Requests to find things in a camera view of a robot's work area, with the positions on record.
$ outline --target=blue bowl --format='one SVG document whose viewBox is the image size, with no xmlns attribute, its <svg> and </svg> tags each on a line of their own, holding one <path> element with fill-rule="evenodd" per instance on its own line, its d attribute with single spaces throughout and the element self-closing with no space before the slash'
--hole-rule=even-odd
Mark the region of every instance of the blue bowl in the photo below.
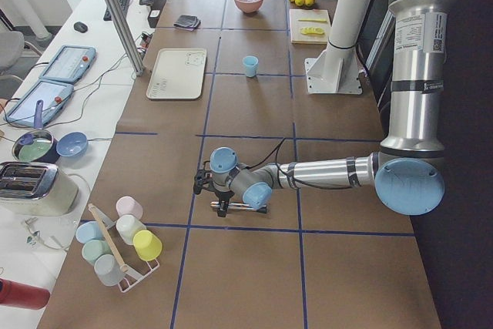
<svg viewBox="0 0 493 329">
<path fill-rule="evenodd" d="M 83 133 L 75 132 L 63 136 L 56 144 L 56 152 L 62 157 L 81 156 L 89 142 Z"/>
</svg>

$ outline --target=saucepan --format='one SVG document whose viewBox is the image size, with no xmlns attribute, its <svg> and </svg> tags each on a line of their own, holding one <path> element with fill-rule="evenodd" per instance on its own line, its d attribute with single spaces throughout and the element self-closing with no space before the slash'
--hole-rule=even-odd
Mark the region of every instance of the saucepan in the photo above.
<svg viewBox="0 0 493 329">
<path fill-rule="evenodd" d="M 24 134 L 14 143 L 12 155 L 22 162 L 55 163 L 60 155 L 56 151 L 57 140 L 42 124 L 43 101 L 36 102 L 34 130 Z"/>
</svg>

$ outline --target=red cylinder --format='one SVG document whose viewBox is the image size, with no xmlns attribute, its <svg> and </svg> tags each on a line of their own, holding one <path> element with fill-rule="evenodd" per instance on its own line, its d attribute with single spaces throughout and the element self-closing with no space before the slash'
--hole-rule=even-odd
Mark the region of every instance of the red cylinder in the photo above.
<svg viewBox="0 0 493 329">
<path fill-rule="evenodd" d="M 0 304 L 39 310 L 46 306 L 49 291 L 44 288 L 0 279 Z"/>
</svg>

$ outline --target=computer mouse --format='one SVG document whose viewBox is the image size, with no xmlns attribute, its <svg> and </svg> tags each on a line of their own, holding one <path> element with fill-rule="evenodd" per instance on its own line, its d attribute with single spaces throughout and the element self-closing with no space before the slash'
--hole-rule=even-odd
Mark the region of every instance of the computer mouse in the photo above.
<svg viewBox="0 0 493 329">
<path fill-rule="evenodd" d="M 80 21 L 76 22 L 76 23 L 74 23 L 74 30 L 84 33 L 87 31 L 87 25 L 85 23 L 80 22 Z"/>
</svg>

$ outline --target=silver toaster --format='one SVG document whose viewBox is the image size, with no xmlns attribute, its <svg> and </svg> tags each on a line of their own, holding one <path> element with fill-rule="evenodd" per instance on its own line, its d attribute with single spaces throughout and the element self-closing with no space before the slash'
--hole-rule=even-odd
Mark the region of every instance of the silver toaster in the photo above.
<svg viewBox="0 0 493 329">
<path fill-rule="evenodd" d="M 0 205 L 14 213 L 63 215 L 78 191 L 77 184 L 51 163 L 0 164 Z"/>
</svg>

